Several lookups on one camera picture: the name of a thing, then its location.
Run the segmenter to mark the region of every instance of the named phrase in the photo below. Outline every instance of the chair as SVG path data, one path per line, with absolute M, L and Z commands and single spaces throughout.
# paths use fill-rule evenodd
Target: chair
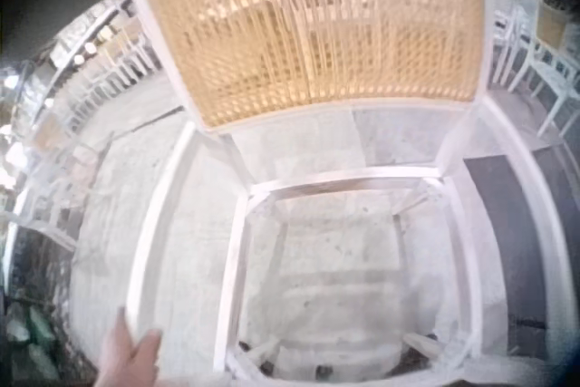
M 496 3 L 496 16 L 501 17 L 505 24 L 503 32 L 495 40 L 502 48 L 492 78 L 493 83 L 499 82 L 505 86 L 517 54 L 521 50 L 529 50 L 531 35 L 536 32 L 535 17 L 540 2 L 541 0 L 499 0 Z
M 408 336 L 410 346 L 431 358 L 430 368 L 368 385 L 451 383 L 470 365 L 509 379 L 508 363 L 499 368 L 479 359 L 480 278 L 461 201 L 449 177 L 486 94 L 493 29 L 489 0 L 134 1 L 195 122 L 198 139 L 222 150 L 244 187 L 227 254 L 214 369 L 232 372 L 250 385 L 290 385 L 266 378 L 254 363 L 264 361 L 264 355 L 249 356 L 238 344 L 251 238 L 247 216 L 253 210 L 269 199 L 411 188 L 415 190 L 393 208 L 393 215 L 421 201 L 424 189 L 434 189 L 447 199 L 443 208 L 457 267 L 459 330 L 447 344 Z M 434 162 L 330 171 L 257 184 L 229 134 L 267 117 L 365 105 L 452 107 L 462 117 Z M 278 218 L 284 219 L 284 211 Z
M 87 195 L 100 194 L 89 186 L 99 153 L 82 143 L 51 110 L 41 115 L 22 143 L 27 162 L 17 170 L 26 176 L 23 188 L 26 202 L 16 213 L 3 210 L 1 214 L 73 251 L 76 241 L 62 228 L 66 224 L 63 211 L 81 207 Z
M 547 5 L 540 5 L 536 15 L 535 37 L 531 41 L 531 44 L 537 45 L 537 48 L 528 50 L 521 69 L 508 87 L 508 90 L 513 92 L 527 71 L 532 69 L 540 79 L 532 92 L 532 97 L 536 97 L 546 84 L 556 94 L 556 102 L 540 126 L 537 132 L 538 137 L 546 132 L 550 122 L 569 98 L 580 101 L 580 94 L 577 90 L 579 66 L 560 51 L 566 23 L 565 14 Z M 570 126 L 571 123 L 567 123 L 566 130 Z

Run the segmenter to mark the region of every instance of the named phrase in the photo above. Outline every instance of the hand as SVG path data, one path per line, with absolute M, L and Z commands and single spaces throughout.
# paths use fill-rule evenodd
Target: hand
M 159 368 L 161 331 L 150 330 L 134 347 L 125 311 L 120 309 L 101 349 L 99 377 L 95 387 L 153 387 Z

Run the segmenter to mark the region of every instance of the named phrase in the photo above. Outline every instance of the dark floor mat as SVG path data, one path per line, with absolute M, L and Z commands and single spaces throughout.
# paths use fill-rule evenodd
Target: dark floor mat
M 580 211 L 558 147 L 534 152 L 565 231 L 576 293 L 580 289 Z M 546 288 L 537 233 L 516 174 L 505 156 L 466 160 L 494 228 L 506 280 L 509 348 L 545 357 Z

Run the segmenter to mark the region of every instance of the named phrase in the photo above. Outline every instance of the concrete floor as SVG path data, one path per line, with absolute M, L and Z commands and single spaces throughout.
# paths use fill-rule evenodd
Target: concrete floor
M 541 140 L 536 137 L 546 115 L 537 101 L 501 90 L 493 96 L 531 150 L 560 143 L 553 127 Z M 96 186 L 111 194 L 92 199 L 72 271 L 72 328 L 93 362 L 125 301 L 148 199 L 186 114 L 131 130 L 178 104 L 166 76 L 158 73 L 108 103 L 83 132 L 89 144 L 105 143 L 112 132 L 118 137 Z M 450 122 L 445 112 L 341 111 L 260 124 L 234 139 L 261 181 L 427 161 Z M 479 123 L 465 157 L 498 154 L 500 145 Z M 484 344 L 504 353 L 506 294 L 493 227 L 465 165 L 455 181 L 478 235 L 479 268 L 486 271 Z M 159 359 L 163 378 L 211 370 L 235 184 L 231 170 L 202 149 L 184 184 L 163 257 L 151 266 L 160 270 L 148 315 L 150 326 L 165 332 Z M 398 364 L 402 334 L 450 338 L 458 308 L 448 230 L 434 201 L 401 223 L 393 221 L 391 206 L 400 195 L 359 192 L 288 200 L 286 232 L 267 212 L 253 217 L 240 339 L 252 346 L 282 339 L 276 375 L 311 379 L 317 364 L 344 363 L 356 354 L 365 363 L 353 357 L 333 378 L 378 377 Z M 404 244 L 396 237 L 399 224 Z

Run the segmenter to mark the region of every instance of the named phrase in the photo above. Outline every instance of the finger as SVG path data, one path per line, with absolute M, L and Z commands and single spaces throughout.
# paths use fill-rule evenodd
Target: finger
M 161 330 L 149 330 L 137 346 L 133 363 L 142 370 L 152 370 L 155 367 L 161 347 L 161 336 Z
M 125 310 L 120 308 L 117 312 L 115 325 L 105 336 L 101 349 L 99 364 L 101 370 L 107 371 L 127 364 L 131 360 L 132 353 L 133 340 L 125 321 Z

